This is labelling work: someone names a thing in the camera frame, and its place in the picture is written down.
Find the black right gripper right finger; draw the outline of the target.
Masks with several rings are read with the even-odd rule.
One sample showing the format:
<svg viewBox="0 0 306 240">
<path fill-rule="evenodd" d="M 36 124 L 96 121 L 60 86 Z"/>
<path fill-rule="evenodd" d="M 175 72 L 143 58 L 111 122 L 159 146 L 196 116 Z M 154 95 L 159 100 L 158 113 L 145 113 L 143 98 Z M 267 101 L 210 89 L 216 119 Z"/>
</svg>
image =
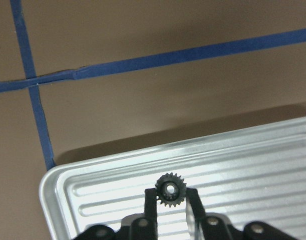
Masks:
<svg viewBox="0 0 306 240">
<path fill-rule="evenodd" d="M 186 223 L 191 240 L 203 240 L 202 222 L 206 218 L 204 206 L 197 189 L 186 189 Z"/>
</svg>

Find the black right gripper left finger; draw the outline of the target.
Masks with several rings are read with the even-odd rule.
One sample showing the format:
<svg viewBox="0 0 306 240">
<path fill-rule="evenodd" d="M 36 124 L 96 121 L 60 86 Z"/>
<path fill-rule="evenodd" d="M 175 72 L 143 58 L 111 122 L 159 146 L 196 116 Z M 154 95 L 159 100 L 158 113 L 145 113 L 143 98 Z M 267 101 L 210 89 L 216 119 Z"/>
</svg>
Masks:
<svg viewBox="0 0 306 240">
<path fill-rule="evenodd" d="M 144 227 L 144 239 L 157 240 L 157 193 L 155 188 L 145 189 L 144 218 L 148 222 Z"/>
</svg>

